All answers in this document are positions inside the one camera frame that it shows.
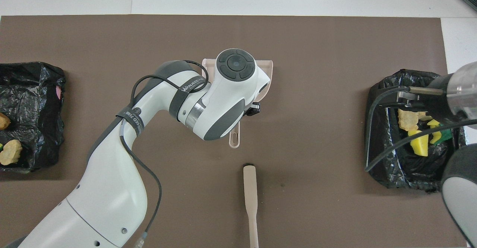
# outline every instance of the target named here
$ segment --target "black cable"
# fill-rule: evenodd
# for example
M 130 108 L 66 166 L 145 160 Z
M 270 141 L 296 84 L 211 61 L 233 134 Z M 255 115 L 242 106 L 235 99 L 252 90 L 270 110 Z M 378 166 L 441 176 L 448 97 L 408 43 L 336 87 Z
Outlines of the black cable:
M 396 93 L 396 92 L 408 92 L 409 90 L 410 90 L 409 87 L 405 87 L 405 86 L 386 90 L 382 94 L 379 94 L 376 97 L 376 99 L 373 101 L 373 103 L 371 104 L 368 111 L 368 115 L 366 117 L 366 131 L 364 133 L 364 156 L 366 158 L 366 167 L 368 166 L 368 162 L 369 162 L 369 142 L 371 138 L 371 122 L 373 122 L 373 114 L 375 112 L 375 108 L 380 103 L 380 101 L 383 100 L 384 97 L 387 97 L 388 95 Z
M 208 82 L 208 72 L 207 70 L 204 68 L 204 66 L 202 66 L 201 64 L 195 62 L 195 61 L 191 61 L 191 60 L 184 60 L 184 62 L 186 63 L 191 63 L 191 64 L 194 64 L 194 65 L 197 65 L 198 67 L 200 67 L 202 70 L 204 70 L 205 74 L 206 74 L 206 81 L 205 81 L 205 84 L 202 85 L 201 87 L 198 87 L 198 88 L 195 88 L 194 90 L 191 91 L 192 92 L 198 92 L 202 89 L 204 89 L 207 85 L 207 82 Z M 170 85 L 172 85 L 172 87 L 176 88 L 176 89 L 180 89 L 179 86 L 177 86 L 175 83 L 173 83 L 172 81 L 168 80 L 167 78 L 163 78 L 163 77 L 160 77 L 160 76 L 157 76 L 157 75 L 146 75 L 140 79 L 138 79 L 138 81 L 136 81 L 136 83 L 134 84 L 133 86 L 133 90 L 131 91 L 131 99 L 129 101 L 129 106 L 132 107 L 134 105 L 134 96 L 136 95 L 136 89 L 138 88 L 138 85 L 143 81 L 143 80 L 146 80 L 146 79 L 160 79 L 160 80 L 163 80 L 164 82 L 167 82 L 169 83 Z M 149 167 L 147 167 L 134 153 L 133 151 L 127 146 L 126 144 L 126 141 L 124 140 L 124 136 L 119 136 L 119 138 L 121 139 L 121 144 L 123 145 L 124 149 L 126 149 L 126 152 L 139 164 L 141 165 L 141 167 L 143 167 L 153 178 L 154 180 L 157 182 L 157 186 L 159 187 L 159 198 L 157 199 L 157 204 L 155 206 L 155 210 L 154 210 L 154 213 L 148 223 L 148 226 L 146 227 L 145 231 L 144 232 L 148 232 L 149 228 L 151 227 L 152 225 L 152 222 L 154 221 L 155 219 L 155 216 L 157 215 L 157 211 L 159 209 L 159 205 L 161 203 L 161 199 L 162 199 L 162 185 L 161 185 L 161 182 L 159 180 L 159 178 L 157 177 L 157 175 L 154 174 L 154 172 L 152 170 L 149 169 Z
M 162 198 L 162 185 L 161 185 L 161 182 L 159 180 L 159 178 L 157 177 L 157 175 L 154 174 L 154 172 L 152 170 L 150 170 L 134 153 L 133 151 L 127 146 L 126 144 L 126 141 L 124 140 L 124 136 L 119 136 L 119 138 L 121 138 L 121 143 L 123 144 L 123 147 L 124 149 L 126 149 L 126 152 L 139 164 L 141 165 L 141 167 L 143 167 L 150 175 L 152 175 L 152 177 L 154 178 L 154 180 L 157 182 L 157 186 L 159 187 L 159 197 L 157 199 L 157 204 L 155 206 L 155 210 L 154 210 L 154 213 L 149 221 L 149 224 L 148 226 L 146 227 L 145 231 L 144 232 L 148 232 L 149 228 L 151 227 L 151 224 L 152 224 L 152 221 L 155 219 L 155 216 L 157 214 L 157 211 L 159 209 L 159 205 L 161 203 L 161 198 Z
M 436 131 L 454 129 L 454 128 L 467 126 L 467 125 L 472 125 L 472 124 L 477 124 L 477 119 L 466 120 L 466 121 L 456 122 L 456 123 L 447 124 L 447 125 L 443 125 L 443 126 L 438 126 L 436 128 L 427 129 L 427 130 L 424 130 L 424 131 L 422 131 L 418 134 L 408 136 L 404 139 L 401 139 L 401 140 L 397 141 L 397 143 L 395 143 L 394 145 L 390 146 L 389 148 L 387 148 L 383 152 L 381 152 L 379 155 L 377 155 L 376 158 L 370 163 L 370 165 L 368 165 L 364 170 L 366 172 L 370 171 L 378 162 L 380 162 L 380 160 L 382 160 L 384 157 L 386 157 L 386 155 L 388 155 L 388 153 L 392 152 L 393 150 L 395 150 L 397 148 L 400 148 L 401 146 L 404 146 L 405 144 L 411 142 L 412 140 L 414 140 L 416 138 L 419 138 L 421 136 L 425 136 L 427 134 L 435 133 Z
M 184 62 L 189 63 L 189 64 L 194 64 L 194 65 L 200 67 L 200 68 L 203 70 L 203 72 L 206 74 L 206 82 L 204 83 L 204 85 L 201 85 L 200 87 L 197 87 L 197 88 L 193 89 L 190 93 L 198 92 L 198 91 L 204 89 L 204 88 L 206 87 L 206 85 L 207 85 L 207 82 L 208 82 L 208 72 L 207 72 L 207 69 L 206 69 L 203 65 L 197 63 L 196 61 L 184 60 Z
M 130 100 L 130 103 L 134 102 L 134 95 L 136 94 L 136 89 L 138 88 L 138 85 L 143 81 L 143 80 L 146 80 L 146 79 L 160 79 L 160 80 L 163 80 L 167 83 L 169 83 L 170 85 L 172 85 L 172 87 L 176 88 L 176 89 L 180 89 L 179 86 L 177 86 L 175 83 L 173 83 L 172 81 L 168 80 L 168 79 L 165 79 L 163 77 L 160 77 L 160 76 L 157 76 L 157 75 L 145 75 L 144 77 L 138 79 L 138 81 L 136 81 L 136 83 L 134 84 L 133 86 L 133 90 L 131 92 L 131 100 Z

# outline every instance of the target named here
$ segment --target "metal rod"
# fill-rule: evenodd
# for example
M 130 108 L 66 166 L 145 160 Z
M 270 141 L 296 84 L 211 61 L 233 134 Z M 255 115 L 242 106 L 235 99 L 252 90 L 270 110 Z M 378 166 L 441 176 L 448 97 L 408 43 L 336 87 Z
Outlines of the metal rod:
M 441 89 L 423 88 L 423 87 L 409 87 L 410 93 L 417 94 L 431 94 L 431 95 L 443 95 L 445 92 Z

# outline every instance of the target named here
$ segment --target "potato chip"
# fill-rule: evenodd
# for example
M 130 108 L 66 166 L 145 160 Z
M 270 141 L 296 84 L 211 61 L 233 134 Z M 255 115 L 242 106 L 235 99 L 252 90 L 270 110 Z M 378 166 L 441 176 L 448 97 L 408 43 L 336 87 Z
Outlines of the potato chip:
M 418 113 L 412 111 L 397 110 L 399 128 L 404 131 L 414 131 L 419 129 L 417 122 L 419 121 Z

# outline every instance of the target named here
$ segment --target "brown table surface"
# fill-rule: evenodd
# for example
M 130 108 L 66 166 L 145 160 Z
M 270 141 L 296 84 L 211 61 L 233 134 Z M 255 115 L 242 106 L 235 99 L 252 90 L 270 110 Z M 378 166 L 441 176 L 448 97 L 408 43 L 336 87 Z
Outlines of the brown table surface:
M 205 142 L 160 112 L 133 150 L 162 181 L 148 247 L 248 247 L 242 165 L 258 175 L 261 247 L 455 247 L 465 241 L 440 193 L 386 189 L 363 171 L 368 89 L 402 69 L 446 74 L 439 19 L 264 16 L 4 16 L 0 63 L 66 72 L 57 165 L 0 173 L 0 247 L 28 234 L 73 190 L 86 156 L 134 82 L 170 60 L 243 48 L 273 60 L 262 113 L 241 145 Z M 157 187 L 148 191 L 145 227 Z

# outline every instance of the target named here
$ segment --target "trash bag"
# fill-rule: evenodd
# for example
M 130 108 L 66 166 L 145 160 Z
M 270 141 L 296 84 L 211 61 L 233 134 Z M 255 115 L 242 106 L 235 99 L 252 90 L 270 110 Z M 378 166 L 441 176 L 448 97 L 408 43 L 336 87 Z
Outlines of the trash bag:
M 65 82 L 63 70 L 47 63 L 0 64 L 0 112 L 11 120 L 0 143 L 17 139 L 23 148 L 19 161 L 0 164 L 0 171 L 28 173 L 58 162 Z
M 368 93 L 366 113 L 380 92 L 379 89 L 393 86 L 426 87 L 439 77 L 436 73 L 402 69 L 373 85 Z M 395 108 L 376 107 L 371 126 L 369 161 L 397 141 L 407 137 L 407 131 L 399 128 Z M 427 122 L 420 121 L 421 131 L 428 129 Z M 462 127 L 453 129 L 452 138 L 439 144 L 430 144 L 428 156 L 416 155 L 409 144 L 389 153 L 369 171 L 369 174 L 385 187 L 406 187 L 437 192 L 443 170 L 451 155 L 465 146 Z

